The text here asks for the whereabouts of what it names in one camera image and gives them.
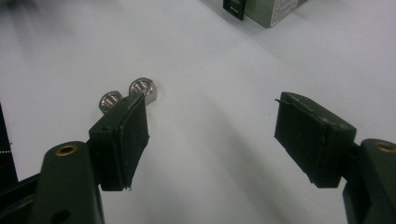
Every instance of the black plastic part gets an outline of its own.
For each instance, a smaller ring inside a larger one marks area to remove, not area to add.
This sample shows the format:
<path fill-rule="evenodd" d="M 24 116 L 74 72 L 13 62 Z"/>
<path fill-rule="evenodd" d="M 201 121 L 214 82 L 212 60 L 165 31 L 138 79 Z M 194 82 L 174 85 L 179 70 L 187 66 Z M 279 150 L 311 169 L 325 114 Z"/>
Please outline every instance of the black plastic part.
<path fill-rule="evenodd" d="M 8 141 L 6 123 L 0 104 L 0 153 L 11 151 Z M 0 154 L 0 190 L 18 183 L 14 160 L 11 153 Z"/>
<path fill-rule="evenodd" d="M 244 19 L 247 0 L 223 0 L 223 8 L 239 20 Z"/>
<path fill-rule="evenodd" d="M 0 223 L 27 223 L 38 177 L 39 175 L 33 175 L 0 192 Z"/>
<path fill-rule="evenodd" d="M 396 145 L 367 139 L 358 156 L 371 200 L 364 223 L 396 223 Z"/>
<path fill-rule="evenodd" d="M 341 162 L 341 175 L 347 183 L 353 188 L 361 188 L 364 186 L 363 177 L 361 176 L 361 165 L 358 161 L 358 153 L 361 147 L 356 144 L 342 154 Z"/>
<path fill-rule="evenodd" d="M 314 101 L 282 92 L 275 138 L 318 188 L 336 188 L 356 129 Z"/>
<path fill-rule="evenodd" d="M 47 152 L 29 223 L 104 223 L 85 143 L 64 143 Z"/>
<path fill-rule="evenodd" d="M 148 141 L 143 94 L 124 97 L 93 125 L 88 145 L 102 190 L 131 187 L 134 171 Z"/>
<path fill-rule="evenodd" d="M 349 224 L 361 224 L 369 211 L 371 201 L 364 184 L 353 186 L 349 182 L 343 191 L 346 217 Z"/>

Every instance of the metal nut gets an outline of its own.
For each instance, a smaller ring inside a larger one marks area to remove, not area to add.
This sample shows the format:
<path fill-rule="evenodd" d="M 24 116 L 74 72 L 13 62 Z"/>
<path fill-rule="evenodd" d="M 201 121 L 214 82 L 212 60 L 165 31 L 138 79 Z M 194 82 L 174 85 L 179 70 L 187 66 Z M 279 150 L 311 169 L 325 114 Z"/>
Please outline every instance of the metal nut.
<path fill-rule="evenodd" d="M 129 87 L 129 95 L 143 92 L 145 94 L 145 104 L 149 105 L 157 99 L 157 87 L 151 79 L 140 77 Z"/>
<path fill-rule="evenodd" d="M 118 91 L 110 91 L 100 99 L 99 108 L 105 114 L 120 99 L 122 99 L 122 95 Z"/>

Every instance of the threaded hole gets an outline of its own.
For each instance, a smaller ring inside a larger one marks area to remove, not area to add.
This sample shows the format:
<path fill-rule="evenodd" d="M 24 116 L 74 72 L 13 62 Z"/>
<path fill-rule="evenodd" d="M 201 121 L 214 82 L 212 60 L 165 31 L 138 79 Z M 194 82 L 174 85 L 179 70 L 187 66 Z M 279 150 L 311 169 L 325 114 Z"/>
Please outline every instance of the threaded hole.
<path fill-rule="evenodd" d="M 375 144 L 381 151 L 396 153 L 396 146 L 393 144 L 386 142 L 376 142 Z"/>
<path fill-rule="evenodd" d="M 76 145 L 71 145 L 71 146 L 64 146 L 59 148 L 56 151 L 57 156 L 68 156 L 70 154 L 73 154 L 77 151 L 78 147 Z"/>
<path fill-rule="evenodd" d="M 143 92 L 145 93 L 147 91 L 147 88 L 149 87 L 149 84 L 145 81 L 138 81 L 134 84 L 132 87 L 133 91 L 135 93 Z"/>
<path fill-rule="evenodd" d="M 120 97 L 117 94 L 112 93 L 108 95 L 108 98 L 105 99 L 105 107 L 107 109 L 111 108 L 119 99 Z"/>

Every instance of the brass insert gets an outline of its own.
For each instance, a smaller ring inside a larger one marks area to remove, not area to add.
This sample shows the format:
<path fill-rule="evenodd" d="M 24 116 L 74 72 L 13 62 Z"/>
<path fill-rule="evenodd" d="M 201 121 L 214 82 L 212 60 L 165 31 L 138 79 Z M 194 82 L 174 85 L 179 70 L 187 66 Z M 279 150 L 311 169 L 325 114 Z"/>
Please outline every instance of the brass insert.
<path fill-rule="evenodd" d="M 375 142 L 375 146 L 384 152 L 396 153 L 396 146 L 387 142 Z"/>
<path fill-rule="evenodd" d="M 69 146 L 64 146 L 56 150 L 56 155 L 57 156 L 68 156 L 70 154 L 73 154 L 77 151 L 78 147 L 76 145 L 69 145 Z"/>

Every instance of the screw hole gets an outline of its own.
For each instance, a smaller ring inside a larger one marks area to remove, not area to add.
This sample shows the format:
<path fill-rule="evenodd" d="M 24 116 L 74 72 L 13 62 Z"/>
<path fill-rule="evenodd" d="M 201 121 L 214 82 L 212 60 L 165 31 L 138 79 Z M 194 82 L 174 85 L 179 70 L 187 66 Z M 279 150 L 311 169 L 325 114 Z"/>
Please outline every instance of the screw hole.
<path fill-rule="evenodd" d="M 393 144 L 386 142 L 376 142 L 375 144 L 376 147 L 381 151 L 396 153 L 396 146 Z"/>
<path fill-rule="evenodd" d="M 53 215 L 50 222 L 53 224 L 63 223 L 67 219 L 69 219 L 70 216 L 71 216 L 71 213 L 69 212 L 69 210 L 64 209 L 62 211 L 57 212 L 55 215 Z"/>
<path fill-rule="evenodd" d="M 71 146 L 64 146 L 59 148 L 56 151 L 56 155 L 57 156 L 68 156 L 70 154 L 73 154 L 77 151 L 78 147 L 75 145 L 71 145 Z"/>

